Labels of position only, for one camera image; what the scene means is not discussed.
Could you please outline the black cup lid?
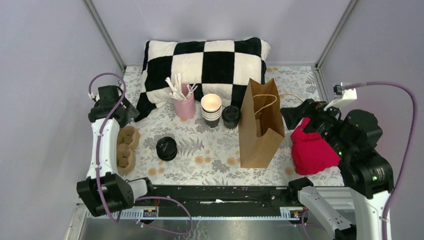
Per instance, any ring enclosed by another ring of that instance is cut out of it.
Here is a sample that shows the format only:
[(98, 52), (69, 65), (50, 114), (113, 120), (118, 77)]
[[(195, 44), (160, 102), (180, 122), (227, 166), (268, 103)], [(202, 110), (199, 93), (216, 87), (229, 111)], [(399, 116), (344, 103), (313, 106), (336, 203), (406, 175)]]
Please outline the black cup lid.
[(237, 106), (229, 105), (222, 110), (221, 117), (227, 123), (235, 123), (240, 121), (242, 113)]

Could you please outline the brown paper bag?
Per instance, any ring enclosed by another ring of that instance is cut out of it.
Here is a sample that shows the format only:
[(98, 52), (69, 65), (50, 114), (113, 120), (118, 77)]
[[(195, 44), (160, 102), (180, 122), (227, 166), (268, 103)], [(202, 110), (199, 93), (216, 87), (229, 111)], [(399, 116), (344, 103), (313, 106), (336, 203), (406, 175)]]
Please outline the brown paper bag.
[(285, 138), (280, 96), (274, 79), (250, 79), (238, 123), (241, 168), (267, 168)]

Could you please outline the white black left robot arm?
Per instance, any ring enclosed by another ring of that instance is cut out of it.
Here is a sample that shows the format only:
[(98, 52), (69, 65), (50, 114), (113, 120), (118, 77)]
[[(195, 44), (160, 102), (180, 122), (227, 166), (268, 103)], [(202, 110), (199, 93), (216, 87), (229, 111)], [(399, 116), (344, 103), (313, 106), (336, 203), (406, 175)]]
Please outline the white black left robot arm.
[[(136, 199), (144, 206), (155, 200), (152, 182), (147, 177), (124, 180), (118, 174), (119, 131), (137, 113), (121, 97), (122, 92), (116, 85), (99, 87), (88, 113), (93, 135), (91, 161), (86, 179), (77, 183), (76, 191), (94, 217), (130, 209)], [(113, 109), (121, 98), (122, 103)]]

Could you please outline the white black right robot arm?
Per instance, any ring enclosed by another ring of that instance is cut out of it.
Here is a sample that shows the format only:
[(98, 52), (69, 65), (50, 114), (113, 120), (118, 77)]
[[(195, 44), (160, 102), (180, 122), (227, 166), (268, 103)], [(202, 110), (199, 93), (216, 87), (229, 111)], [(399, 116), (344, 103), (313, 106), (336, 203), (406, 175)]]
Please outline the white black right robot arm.
[(333, 240), (389, 240), (385, 205), (394, 190), (394, 174), (376, 151), (383, 133), (377, 118), (360, 109), (342, 117), (339, 108), (312, 99), (280, 112), (289, 130), (309, 118), (303, 132), (319, 134), (340, 157), (338, 168), (353, 200), (355, 223), (342, 217), (306, 177), (288, 183), (287, 201), (309, 210)]

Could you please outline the brown cardboard cup carrier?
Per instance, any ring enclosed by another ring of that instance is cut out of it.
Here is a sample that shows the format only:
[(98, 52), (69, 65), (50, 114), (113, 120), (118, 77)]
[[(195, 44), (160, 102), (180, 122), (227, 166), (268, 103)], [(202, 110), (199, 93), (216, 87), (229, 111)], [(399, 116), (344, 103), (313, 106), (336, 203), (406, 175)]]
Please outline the brown cardboard cup carrier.
[(116, 163), (119, 174), (129, 174), (136, 164), (135, 150), (139, 146), (140, 133), (133, 126), (125, 126), (118, 132)]

